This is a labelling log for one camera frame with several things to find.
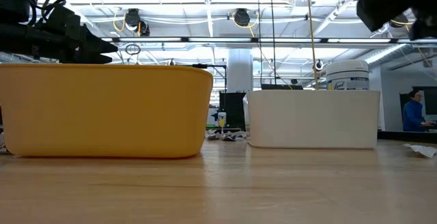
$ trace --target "label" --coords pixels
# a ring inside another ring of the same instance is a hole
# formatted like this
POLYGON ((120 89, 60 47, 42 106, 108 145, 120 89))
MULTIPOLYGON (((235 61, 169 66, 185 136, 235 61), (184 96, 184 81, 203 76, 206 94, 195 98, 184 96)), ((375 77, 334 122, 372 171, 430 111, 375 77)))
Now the label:
POLYGON ((328 90, 369 90, 369 79, 352 77, 331 80, 328 81, 328 90))

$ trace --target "wooden table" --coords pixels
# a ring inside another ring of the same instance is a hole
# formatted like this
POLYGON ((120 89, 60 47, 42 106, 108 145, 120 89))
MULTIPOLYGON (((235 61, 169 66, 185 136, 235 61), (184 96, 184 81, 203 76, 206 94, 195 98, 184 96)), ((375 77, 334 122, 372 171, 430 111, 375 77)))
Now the wooden table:
POLYGON ((206 142, 180 160, 0 155, 1 223, 435 223, 437 158, 206 142))

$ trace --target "wall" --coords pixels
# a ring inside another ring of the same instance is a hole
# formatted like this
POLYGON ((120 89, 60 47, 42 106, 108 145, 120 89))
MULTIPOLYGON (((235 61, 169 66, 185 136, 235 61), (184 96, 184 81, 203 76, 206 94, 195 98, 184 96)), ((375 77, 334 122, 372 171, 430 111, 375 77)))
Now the wall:
MULTIPOLYGON (((403 130, 399 94, 406 94, 412 91, 413 86, 437 86, 437 80, 427 76, 421 70, 429 75, 436 76, 436 67, 434 69, 425 69, 422 63, 399 70, 381 71, 384 123, 387 131, 403 130)), ((424 117, 427 120, 436 120, 435 116, 424 115, 424 117)))
POLYGON ((385 123, 384 123, 384 106, 383 106, 383 95, 382 95, 382 79, 381 79, 381 67, 375 67, 370 70, 369 73, 369 87, 372 91, 380 91, 381 97, 380 97, 380 115, 378 120, 378 128, 380 130, 385 130, 385 123))

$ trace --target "plastic bin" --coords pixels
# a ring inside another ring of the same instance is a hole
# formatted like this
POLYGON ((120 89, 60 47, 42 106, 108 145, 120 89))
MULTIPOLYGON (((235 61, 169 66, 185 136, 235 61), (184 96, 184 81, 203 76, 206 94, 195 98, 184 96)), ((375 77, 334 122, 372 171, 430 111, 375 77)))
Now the plastic bin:
POLYGON ((249 143, 260 148, 371 149, 380 92, 263 90, 247 94, 249 143))
POLYGON ((189 67, 0 64, 5 143, 20 156, 191 156, 211 90, 189 67))

